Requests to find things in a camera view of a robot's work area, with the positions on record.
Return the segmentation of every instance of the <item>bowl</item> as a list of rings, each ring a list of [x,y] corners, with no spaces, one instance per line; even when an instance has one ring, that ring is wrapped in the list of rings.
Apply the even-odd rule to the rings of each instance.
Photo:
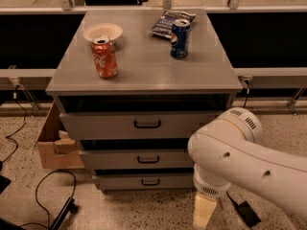
[[[97,35],[107,35],[113,42],[123,34],[123,29],[111,23],[96,24],[85,29],[83,36],[86,40],[92,41]]]

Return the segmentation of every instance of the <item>drawer handle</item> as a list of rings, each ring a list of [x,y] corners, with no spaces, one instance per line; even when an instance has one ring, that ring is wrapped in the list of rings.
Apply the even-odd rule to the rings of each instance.
[[[158,120],[156,124],[152,124],[152,125],[150,125],[150,124],[143,124],[143,125],[142,125],[141,123],[138,123],[138,122],[135,120],[135,121],[134,121],[134,126],[135,126],[136,128],[158,128],[158,127],[161,126],[161,121]]]
[[[157,156],[155,160],[142,159],[140,156],[137,156],[137,162],[140,164],[155,164],[159,162],[160,156]]]
[[[160,179],[157,179],[156,182],[146,182],[145,180],[142,179],[142,185],[145,187],[148,186],[157,186],[160,184]]]

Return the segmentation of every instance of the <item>concrete floor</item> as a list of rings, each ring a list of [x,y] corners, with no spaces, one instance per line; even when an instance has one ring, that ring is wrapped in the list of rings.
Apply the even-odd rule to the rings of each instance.
[[[37,222],[47,225],[47,214],[35,202],[39,181],[53,170],[41,168],[35,141],[45,121],[48,104],[39,115],[27,117],[27,125],[13,136],[20,148],[4,164],[1,174],[11,185],[0,195],[0,218],[17,225]],[[288,112],[278,115],[257,114],[262,122],[262,145],[275,150],[307,156],[307,115],[293,116]],[[0,107],[0,159],[13,150],[5,136],[23,123],[23,111],[16,104]],[[193,229],[194,189],[118,191],[103,194],[91,182],[91,172],[70,170],[77,178],[74,194],[79,212],[68,214],[60,229],[133,230],[133,229]],[[70,174],[54,173],[41,184],[38,199],[51,214],[51,221],[71,196],[73,178]],[[252,229],[307,229],[307,221],[285,213],[267,200],[233,185],[229,190],[238,202],[248,201],[262,222]],[[26,229],[43,229],[28,225]],[[218,200],[218,206],[209,221],[208,230],[248,229],[238,217],[227,196]]]

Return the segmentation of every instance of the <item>brown box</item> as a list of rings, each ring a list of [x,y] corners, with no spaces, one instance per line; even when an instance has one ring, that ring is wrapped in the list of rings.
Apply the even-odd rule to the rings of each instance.
[[[59,110],[56,104],[53,103],[37,139],[42,168],[84,168],[76,143],[72,140],[59,140],[59,130],[61,129],[62,123],[59,119]]]

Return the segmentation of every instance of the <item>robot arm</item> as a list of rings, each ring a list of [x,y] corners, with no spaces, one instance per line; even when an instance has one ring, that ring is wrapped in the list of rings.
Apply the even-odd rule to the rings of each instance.
[[[259,120],[232,108],[191,136],[194,184],[210,197],[222,196],[231,183],[307,219],[307,157],[268,149]]]

